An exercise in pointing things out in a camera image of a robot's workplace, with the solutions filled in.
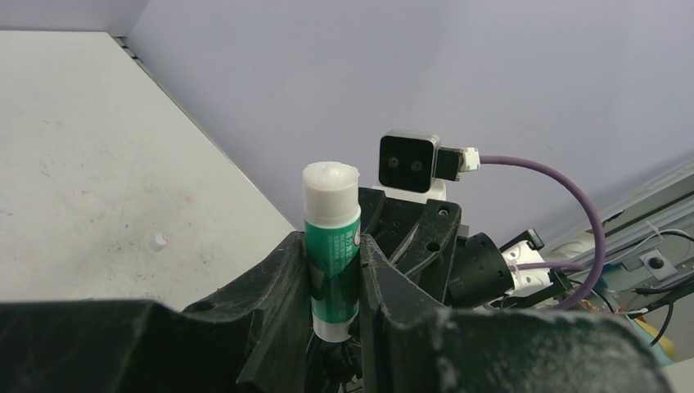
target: screw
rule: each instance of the screw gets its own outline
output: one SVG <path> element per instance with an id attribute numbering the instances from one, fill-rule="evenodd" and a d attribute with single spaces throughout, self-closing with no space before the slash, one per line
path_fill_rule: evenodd
<path id="1" fill-rule="evenodd" d="M 665 261 L 658 257 L 650 258 L 648 260 L 648 266 L 651 266 L 653 269 L 662 269 L 663 266 L 665 266 Z"/>

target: white plastic part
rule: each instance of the white plastic part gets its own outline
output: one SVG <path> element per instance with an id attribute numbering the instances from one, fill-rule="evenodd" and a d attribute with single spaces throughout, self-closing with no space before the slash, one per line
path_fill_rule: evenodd
<path id="1" fill-rule="evenodd" d="M 595 249 L 595 237 L 592 233 L 582 232 L 577 237 L 560 245 L 551 252 L 545 254 L 545 260 L 573 260 Z"/>
<path id="2" fill-rule="evenodd" d="M 311 313 L 313 317 L 313 331 L 316 336 L 326 342 L 343 342 L 349 340 L 352 336 L 348 333 L 349 325 L 357 318 L 353 316 L 349 321 L 342 323 L 328 323 L 320 320 L 316 314 Z"/>
<path id="3" fill-rule="evenodd" d="M 466 147 L 462 151 L 461 172 L 471 172 L 480 168 L 480 151 L 477 147 Z"/>
<path id="4" fill-rule="evenodd" d="M 316 227 L 340 228 L 359 211 L 359 171 L 340 162 L 316 162 L 304 169 L 304 219 Z"/>
<path id="5" fill-rule="evenodd" d="M 390 188 L 380 184 L 372 187 L 375 190 L 383 190 L 389 198 L 400 199 L 401 201 L 410 201 L 416 203 L 426 203 L 427 199 L 436 199 L 437 201 L 446 200 L 446 183 L 440 178 L 437 178 L 428 192 L 411 192 L 404 191 L 398 188 Z"/>
<path id="6" fill-rule="evenodd" d="M 518 270 L 516 268 L 519 264 L 544 262 L 539 252 L 531 249 L 528 242 L 518 242 L 504 251 L 502 256 L 513 277 L 513 291 L 508 292 L 508 295 L 525 297 L 552 285 L 549 269 Z"/>
<path id="7" fill-rule="evenodd" d="M 167 244 L 169 244 L 169 238 L 166 237 L 164 234 L 157 233 L 150 240 L 150 250 L 154 252 L 162 251 Z"/>

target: glue stick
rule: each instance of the glue stick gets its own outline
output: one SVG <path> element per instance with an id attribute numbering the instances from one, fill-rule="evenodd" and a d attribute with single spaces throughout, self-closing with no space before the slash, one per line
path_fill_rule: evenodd
<path id="1" fill-rule="evenodd" d="M 313 330 L 324 341 L 349 339 L 358 312 L 359 172 L 339 162 L 304 169 L 304 224 L 311 273 Z"/>

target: green glue stick label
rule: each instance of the green glue stick label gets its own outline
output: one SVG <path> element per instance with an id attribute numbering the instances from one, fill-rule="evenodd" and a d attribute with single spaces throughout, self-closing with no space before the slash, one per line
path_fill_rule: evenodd
<path id="1" fill-rule="evenodd" d="M 306 224 L 311 273 L 311 308 L 323 322 L 349 321 L 358 311 L 359 219 L 342 228 Z"/>

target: white table surface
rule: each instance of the white table surface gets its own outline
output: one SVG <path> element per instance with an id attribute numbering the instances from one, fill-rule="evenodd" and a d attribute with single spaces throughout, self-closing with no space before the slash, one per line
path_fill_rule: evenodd
<path id="1" fill-rule="evenodd" d="M 291 230 L 107 34 L 0 32 L 0 300 L 181 309 Z"/>

